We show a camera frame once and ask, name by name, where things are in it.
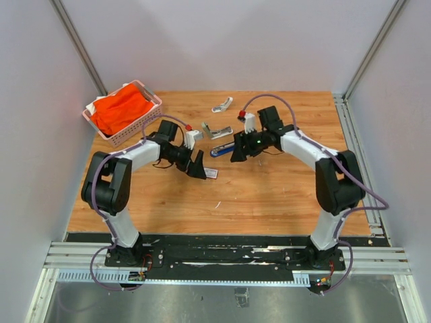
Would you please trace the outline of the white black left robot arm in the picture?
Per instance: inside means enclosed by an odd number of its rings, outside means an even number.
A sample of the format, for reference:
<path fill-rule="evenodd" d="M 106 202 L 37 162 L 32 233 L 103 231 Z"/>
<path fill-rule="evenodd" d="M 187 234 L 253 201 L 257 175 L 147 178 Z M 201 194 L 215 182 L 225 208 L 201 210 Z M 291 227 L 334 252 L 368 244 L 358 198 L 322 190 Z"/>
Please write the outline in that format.
<path fill-rule="evenodd" d="M 136 144 L 113 153 L 96 152 L 91 159 L 81 199 L 93 209 L 109 228 L 110 253 L 120 257 L 129 266 L 137 266 L 144 258 L 141 234 L 133 224 L 128 202 L 131 178 L 134 171 L 152 164 L 157 166 L 166 160 L 171 166 L 192 178 L 206 179 L 203 167 L 203 151 L 192 159 L 193 149 L 202 138 L 201 131 L 190 125 L 182 132 L 183 141 L 174 145 L 179 125 L 162 120 L 157 131 L 144 135 Z"/>

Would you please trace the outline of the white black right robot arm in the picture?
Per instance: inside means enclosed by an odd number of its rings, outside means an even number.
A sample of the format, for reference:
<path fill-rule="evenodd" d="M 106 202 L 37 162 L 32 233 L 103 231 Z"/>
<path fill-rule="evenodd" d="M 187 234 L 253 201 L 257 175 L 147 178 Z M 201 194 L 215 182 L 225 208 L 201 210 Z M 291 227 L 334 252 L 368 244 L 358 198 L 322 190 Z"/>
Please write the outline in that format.
<path fill-rule="evenodd" d="M 305 261 L 313 269 L 328 265 L 339 245 L 339 233 L 347 212 L 365 197 L 355 154 L 350 150 L 327 149 L 294 124 L 284 124 L 275 106 L 259 110 L 258 115 L 241 110 L 238 120 L 244 124 L 244 130 L 234 135 L 232 163 L 245 162 L 248 157 L 256 157 L 274 147 L 314 171 L 316 198 L 321 210 L 317 226 L 308 238 Z"/>

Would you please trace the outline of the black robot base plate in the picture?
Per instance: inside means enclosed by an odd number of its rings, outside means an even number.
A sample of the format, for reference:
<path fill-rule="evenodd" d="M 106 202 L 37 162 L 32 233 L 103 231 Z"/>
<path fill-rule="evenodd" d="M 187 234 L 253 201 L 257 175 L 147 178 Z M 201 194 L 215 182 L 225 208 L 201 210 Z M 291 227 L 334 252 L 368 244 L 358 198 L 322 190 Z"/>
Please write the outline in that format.
<path fill-rule="evenodd" d="M 155 268 L 174 266 L 271 266 L 275 270 L 328 271 L 337 273 L 352 269 L 351 247 L 341 241 L 328 265 L 314 268 L 305 259 L 308 237 L 305 236 L 198 236 L 141 234 L 143 261 L 128 265 L 120 257 L 104 247 L 107 234 L 73 233 L 67 243 L 71 247 L 65 253 L 64 263 L 76 267 L 109 269 Z"/>

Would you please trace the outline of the grey white stapler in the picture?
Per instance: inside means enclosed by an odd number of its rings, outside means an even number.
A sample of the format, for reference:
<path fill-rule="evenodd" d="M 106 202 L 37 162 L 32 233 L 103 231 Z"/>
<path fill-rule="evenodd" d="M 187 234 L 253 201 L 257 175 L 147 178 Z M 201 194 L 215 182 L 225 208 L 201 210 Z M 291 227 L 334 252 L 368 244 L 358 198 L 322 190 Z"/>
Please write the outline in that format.
<path fill-rule="evenodd" d="M 203 132 L 211 139 L 219 139 L 233 133 L 232 127 L 225 127 L 218 130 L 211 130 L 209 125 L 206 122 L 202 122 L 201 126 L 203 128 Z"/>

